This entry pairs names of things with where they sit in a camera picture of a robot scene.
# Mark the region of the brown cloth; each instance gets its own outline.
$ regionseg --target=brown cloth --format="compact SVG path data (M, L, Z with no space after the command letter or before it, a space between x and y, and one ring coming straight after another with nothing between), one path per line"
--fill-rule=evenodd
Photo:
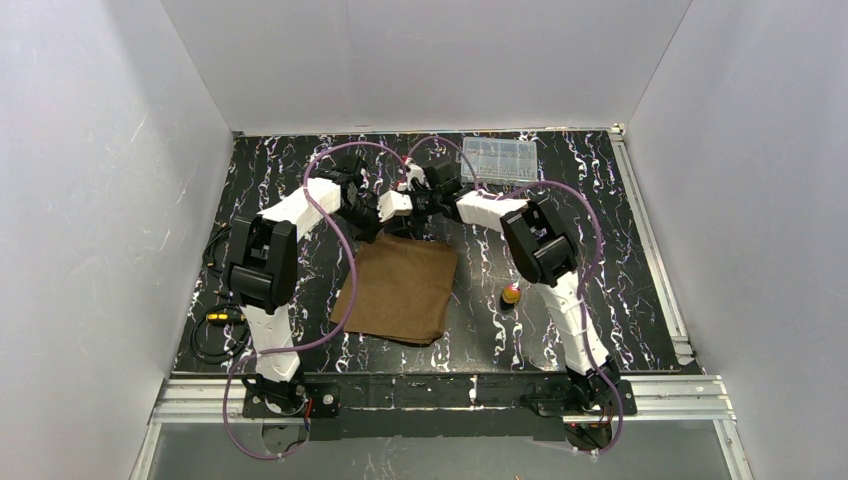
M356 254L359 291L346 332L429 344L445 333L457 255L446 243L380 235ZM330 320L338 323L350 301L348 275Z

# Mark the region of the brown towel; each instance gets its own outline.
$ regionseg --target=brown towel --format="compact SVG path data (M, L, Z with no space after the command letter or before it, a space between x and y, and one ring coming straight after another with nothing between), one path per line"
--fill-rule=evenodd
M457 255L446 243L380 235L356 254L359 292L346 332L429 344L445 333ZM330 320L338 323L350 300L347 277Z

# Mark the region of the clear plastic container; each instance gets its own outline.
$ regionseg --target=clear plastic container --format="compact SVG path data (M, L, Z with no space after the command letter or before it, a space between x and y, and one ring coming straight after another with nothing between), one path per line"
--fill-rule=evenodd
M526 185L539 180L536 144L521 140L464 137L462 151L481 182L491 185ZM462 180L471 182L471 171L462 162Z

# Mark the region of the robotic arm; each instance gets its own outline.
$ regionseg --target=robotic arm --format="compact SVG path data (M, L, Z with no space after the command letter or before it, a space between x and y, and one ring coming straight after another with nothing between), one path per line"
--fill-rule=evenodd
M360 192L364 162L351 156L331 170L319 170L317 178L310 179L309 193L326 212L359 228L360 239L372 240L381 229L403 222L403 217L415 223L439 213L503 233L516 267L522 277L536 284L560 334L568 374L577 391L572 397L584 408L595 404L608 387L589 356L614 383L620 375L591 320L587 325L590 348L585 348L576 295L577 249L553 203L468 191L450 162L422 168L406 159L406 166L407 182L376 202ZM297 282L297 242L321 218L301 188L255 218L233 222L224 281L233 300L244 307L258 352L293 345L288 303ZM257 378L285 384L299 365L296 352L260 355L256 372L261 377Z

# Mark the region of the black marble tabletop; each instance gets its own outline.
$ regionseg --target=black marble tabletop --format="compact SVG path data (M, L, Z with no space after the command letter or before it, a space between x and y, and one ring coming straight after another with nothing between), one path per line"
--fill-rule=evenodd
M539 175L581 191L597 211L604 232L604 262L590 283L587 303L607 349L622 370L676 370L671 338L648 269L636 223L610 144L603 131L511 132L447 134L462 144L464 135L533 141L537 145ZM382 143L401 155L423 135L336 135L246 137L235 141L227 181L215 217L215 229L236 214L252 216L298 188L306 163L316 152L352 140ZM369 165L367 182L379 193L399 178L396 160L377 149L358 151ZM425 143L415 160L455 152L444 144ZM503 191L508 187L492 187ZM569 219L579 239L581 259L591 258L594 234L587 213L558 190L540 189L531 196L549 194ZM423 238L450 243L460 257L454 277L453 298L447 308L447 331L427 347L401 345L361 334L338 335L316 349L301 353L306 372L510 372L564 370L558 333L537 292L522 281L524 296L509 313L497 309L501 289L519 278L501 234L433 217ZM319 338L331 329L330 312L348 273L338 239L319 224L302 241L300 280L289 315L296 343ZM174 371L224 373L229 362L206 365L188 347L188 335L205 311L221 300L220 280L200 272L191 299L183 340ZM231 346L241 327L204 326L199 342L209 349Z

